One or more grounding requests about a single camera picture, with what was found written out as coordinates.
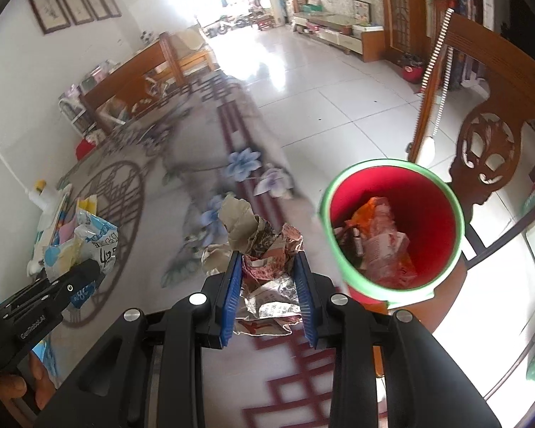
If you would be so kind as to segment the left hand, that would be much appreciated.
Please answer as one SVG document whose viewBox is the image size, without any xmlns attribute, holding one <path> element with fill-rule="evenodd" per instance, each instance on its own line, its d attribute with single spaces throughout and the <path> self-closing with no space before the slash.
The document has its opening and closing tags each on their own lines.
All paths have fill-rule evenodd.
<svg viewBox="0 0 535 428">
<path fill-rule="evenodd" d="M 29 368 L 34 378 L 35 404 L 43 410 L 56 392 L 56 387 L 50 379 L 48 370 L 34 353 L 29 353 Z M 21 427 L 31 427 L 34 423 L 14 403 L 27 392 L 27 382 L 18 375 L 0 375 L 0 400 Z"/>
</svg>

